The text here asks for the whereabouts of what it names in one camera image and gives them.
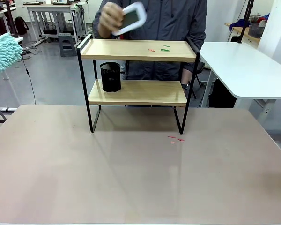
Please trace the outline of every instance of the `jacket sleeve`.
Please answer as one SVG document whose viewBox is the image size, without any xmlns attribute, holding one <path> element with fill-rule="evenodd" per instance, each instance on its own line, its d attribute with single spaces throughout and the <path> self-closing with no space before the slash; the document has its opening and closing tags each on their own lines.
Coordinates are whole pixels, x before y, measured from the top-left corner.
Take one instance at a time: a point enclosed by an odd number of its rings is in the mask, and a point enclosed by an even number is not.
<svg viewBox="0 0 281 225">
<path fill-rule="evenodd" d="M 98 25 L 99 25 L 99 18 L 100 18 L 100 15 L 101 15 L 101 10 L 107 2 L 116 3 L 117 5 L 119 5 L 121 7 L 123 5 L 123 0 L 103 0 L 102 1 L 101 5 L 100 5 L 100 8 L 99 8 L 98 12 L 96 13 L 94 21 L 93 21 L 93 33 L 94 33 L 95 38 L 102 38 L 99 34 L 99 31 L 98 31 Z"/>
<path fill-rule="evenodd" d="M 207 16 L 207 0 L 197 0 L 197 6 L 192 17 L 192 24 L 188 32 L 188 37 L 192 42 L 201 49 L 206 38 L 206 16 Z M 194 63 L 186 63 L 184 69 L 193 72 Z"/>
</svg>

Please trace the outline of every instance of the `black bag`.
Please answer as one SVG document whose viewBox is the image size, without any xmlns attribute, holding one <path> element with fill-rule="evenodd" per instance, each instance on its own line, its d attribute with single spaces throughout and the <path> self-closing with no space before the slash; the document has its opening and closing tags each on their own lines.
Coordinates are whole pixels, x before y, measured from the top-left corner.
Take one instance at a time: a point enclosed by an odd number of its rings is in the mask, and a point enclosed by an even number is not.
<svg viewBox="0 0 281 225">
<path fill-rule="evenodd" d="M 27 23 L 23 20 L 23 17 L 20 16 L 15 18 L 15 26 L 19 35 L 26 34 L 29 30 Z"/>
<path fill-rule="evenodd" d="M 236 97 L 231 95 L 225 85 L 219 79 L 216 79 L 212 94 L 209 96 L 209 107 L 233 108 L 236 99 Z"/>
</svg>

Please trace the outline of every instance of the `turquoise fluffy cloth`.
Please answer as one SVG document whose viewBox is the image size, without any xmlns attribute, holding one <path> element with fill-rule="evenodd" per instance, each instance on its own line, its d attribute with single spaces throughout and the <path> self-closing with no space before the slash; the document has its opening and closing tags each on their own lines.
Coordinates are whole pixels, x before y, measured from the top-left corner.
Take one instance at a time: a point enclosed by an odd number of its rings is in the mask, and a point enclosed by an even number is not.
<svg viewBox="0 0 281 225">
<path fill-rule="evenodd" d="M 23 49 L 15 39 L 6 33 L 0 36 L 0 72 L 20 60 Z"/>
</svg>

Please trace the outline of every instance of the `two-tier shelf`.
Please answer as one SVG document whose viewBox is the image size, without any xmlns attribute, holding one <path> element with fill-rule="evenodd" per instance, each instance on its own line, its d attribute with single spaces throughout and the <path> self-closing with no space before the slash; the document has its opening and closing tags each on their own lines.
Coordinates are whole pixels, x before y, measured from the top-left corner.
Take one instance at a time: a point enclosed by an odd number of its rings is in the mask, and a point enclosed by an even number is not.
<svg viewBox="0 0 281 225">
<path fill-rule="evenodd" d="M 164 45 L 170 46 L 170 52 L 162 52 Z M 77 55 L 89 116 L 90 131 L 93 133 L 101 111 L 101 105 L 160 105 L 172 106 L 180 134 L 183 134 L 188 107 L 192 95 L 193 83 L 196 77 L 200 52 L 188 38 L 186 41 L 141 41 L 141 40 L 106 40 L 93 39 L 88 35 L 77 47 Z M 88 94 L 82 59 L 93 60 L 95 83 Z M 190 91 L 187 96 L 183 92 L 180 81 L 136 81 L 122 80 L 122 89 L 118 92 L 105 92 L 102 80 L 98 79 L 96 60 L 134 60 L 134 61 L 165 61 L 165 62 L 194 62 L 194 73 L 189 82 Z M 179 77 L 181 79 L 183 64 L 181 63 Z M 94 124 L 89 105 L 98 105 Z M 185 113 L 180 125 L 176 107 L 185 107 Z"/>
</svg>

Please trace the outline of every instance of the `lower shelf board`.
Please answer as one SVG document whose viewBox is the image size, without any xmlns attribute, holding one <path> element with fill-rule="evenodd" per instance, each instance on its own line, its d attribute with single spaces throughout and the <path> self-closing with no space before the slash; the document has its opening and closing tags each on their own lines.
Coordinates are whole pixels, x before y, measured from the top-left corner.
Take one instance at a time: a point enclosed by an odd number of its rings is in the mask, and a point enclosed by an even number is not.
<svg viewBox="0 0 281 225">
<path fill-rule="evenodd" d="M 122 80 L 118 92 L 102 89 L 96 80 L 89 95 L 90 105 L 164 105 L 185 106 L 186 97 L 179 81 Z"/>
</svg>

